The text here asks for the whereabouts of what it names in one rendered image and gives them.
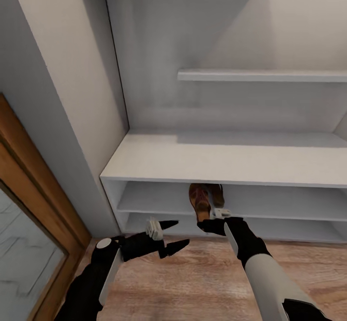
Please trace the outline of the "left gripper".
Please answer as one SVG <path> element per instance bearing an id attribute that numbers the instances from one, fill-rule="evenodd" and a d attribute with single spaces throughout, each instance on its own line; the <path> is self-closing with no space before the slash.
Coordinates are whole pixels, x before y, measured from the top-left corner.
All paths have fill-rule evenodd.
<path id="1" fill-rule="evenodd" d="M 159 221 L 162 231 L 168 227 L 172 227 L 177 224 L 177 220 L 170 221 Z M 168 243 L 165 247 L 164 240 L 155 241 L 147 235 L 146 232 L 139 233 L 135 235 L 136 249 L 138 257 L 159 251 L 160 258 L 165 258 L 166 256 L 172 256 L 176 252 L 180 251 L 182 248 L 187 246 L 190 242 L 189 239 Z"/>

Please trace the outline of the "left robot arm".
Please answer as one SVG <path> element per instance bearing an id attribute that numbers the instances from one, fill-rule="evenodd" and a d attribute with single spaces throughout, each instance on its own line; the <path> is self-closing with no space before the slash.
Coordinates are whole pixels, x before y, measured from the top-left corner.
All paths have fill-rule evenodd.
<path id="1" fill-rule="evenodd" d="M 165 247 L 163 230 L 177 223 L 177 220 L 159 221 L 148 217 L 143 233 L 128 238 L 121 235 L 99 241 L 93 251 L 91 264 L 71 282 L 65 303 L 53 321 L 96 321 L 122 259 L 127 262 L 155 251 L 159 251 L 162 259 L 172 256 L 189 244 L 190 240 L 186 239 L 168 243 Z"/>

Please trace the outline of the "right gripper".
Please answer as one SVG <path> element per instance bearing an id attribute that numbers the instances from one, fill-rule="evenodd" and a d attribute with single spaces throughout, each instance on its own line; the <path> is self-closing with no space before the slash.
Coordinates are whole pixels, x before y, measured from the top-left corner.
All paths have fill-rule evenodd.
<path id="1" fill-rule="evenodd" d="M 212 219 L 204 219 L 203 221 L 198 222 L 197 226 L 199 228 L 201 228 L 202 230 L 204 230 L 204 232 L 210 232 L 210 233 L 222 235 L 218 229 L 218 223 L 222 220 L 223 220 L 223 218 L 213 219 L 213 220 Z"/>

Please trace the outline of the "sandal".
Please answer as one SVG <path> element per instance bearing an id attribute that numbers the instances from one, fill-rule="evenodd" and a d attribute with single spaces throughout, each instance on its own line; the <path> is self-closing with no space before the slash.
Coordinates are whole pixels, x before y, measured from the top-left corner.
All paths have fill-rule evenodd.
<path id="1" fill-rule="evenodd" d="M 208 191 L 205 183 L 191 183 L 189 198 L 197 214 L 197 222 L 210 219 L 211 204 L 208 202 Z"/>
<path id="2" fill-rule="evenodd" d="M 215 208 L 221 209 L 224 206 L 225 200 L 223 198 L 223 187 L 220 188 L 219 184 L 206 183 L 207 190 L 210 191 L 213 198 Z"/>

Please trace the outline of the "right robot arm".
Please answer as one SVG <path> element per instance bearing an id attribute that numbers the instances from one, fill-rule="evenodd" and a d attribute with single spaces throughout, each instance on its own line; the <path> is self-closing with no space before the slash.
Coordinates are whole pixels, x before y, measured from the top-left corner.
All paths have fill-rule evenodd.
<path id="1" fill-rule="evenodd" d="M 231 217 L 229 209 L 214 208 L 213 215 L 213 220 L 204 219 L 197 226 L 227 236 L 245 269 L 263 321 L 331 321 L 281 268 L 243 218 Z"/>

